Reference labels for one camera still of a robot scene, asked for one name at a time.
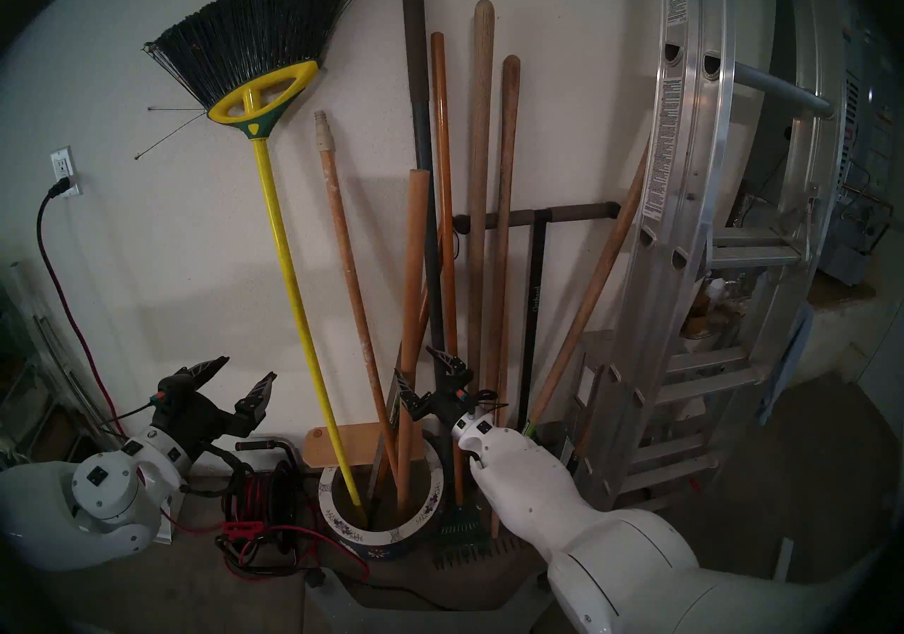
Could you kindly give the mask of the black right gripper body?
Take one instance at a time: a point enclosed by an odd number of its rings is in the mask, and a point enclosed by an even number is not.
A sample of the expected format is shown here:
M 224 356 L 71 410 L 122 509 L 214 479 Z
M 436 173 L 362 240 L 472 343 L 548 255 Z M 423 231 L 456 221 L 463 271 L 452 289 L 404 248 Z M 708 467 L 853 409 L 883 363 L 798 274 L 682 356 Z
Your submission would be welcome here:
M 410 419 L 420 421 L 434 415 L 444 427 L 452 430 L 459 424 L 461 417 L 473 417 L 478 406 L 494 402 L 494 391 L 481 389 L 470 393 L 466 387 L 439 387 L 420 398 L 422 400 L 420 408 L 404 407 Z

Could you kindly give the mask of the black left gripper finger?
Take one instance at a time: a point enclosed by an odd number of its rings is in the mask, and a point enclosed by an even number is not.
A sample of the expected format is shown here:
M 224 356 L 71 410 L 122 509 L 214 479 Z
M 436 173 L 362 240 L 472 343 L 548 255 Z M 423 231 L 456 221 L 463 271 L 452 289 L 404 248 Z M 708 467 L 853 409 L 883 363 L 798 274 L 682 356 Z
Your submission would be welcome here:
M 272 386 L 278 375 L 269 372 L 250 392 L 237 401 L 235 416 L 243 424 L 260 424 L 266 416 L 266 410 L 272 393 Z
M 158 382 L 157 389 L 170 389 L 175 387 L 188 387 L 200 389 L 230 361 L 227 356 L 219 356 L 209 361 L 204 361 L 194 366 L 183 366 L 174 374 L 165 376 Z

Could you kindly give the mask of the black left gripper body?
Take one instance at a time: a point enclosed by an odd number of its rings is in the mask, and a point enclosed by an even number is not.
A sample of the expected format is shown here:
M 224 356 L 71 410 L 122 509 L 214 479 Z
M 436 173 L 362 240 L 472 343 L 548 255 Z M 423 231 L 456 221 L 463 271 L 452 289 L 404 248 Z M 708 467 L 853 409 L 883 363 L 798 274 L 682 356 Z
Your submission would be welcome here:
M 243 424 L 199 392 L 175 387 L 157 389 L 152 397 L 155 413 L 151 426 L 164 432 L 189 457 L 198 457 L 205 447 L 223 435 L 247 438 L 258 424 Z

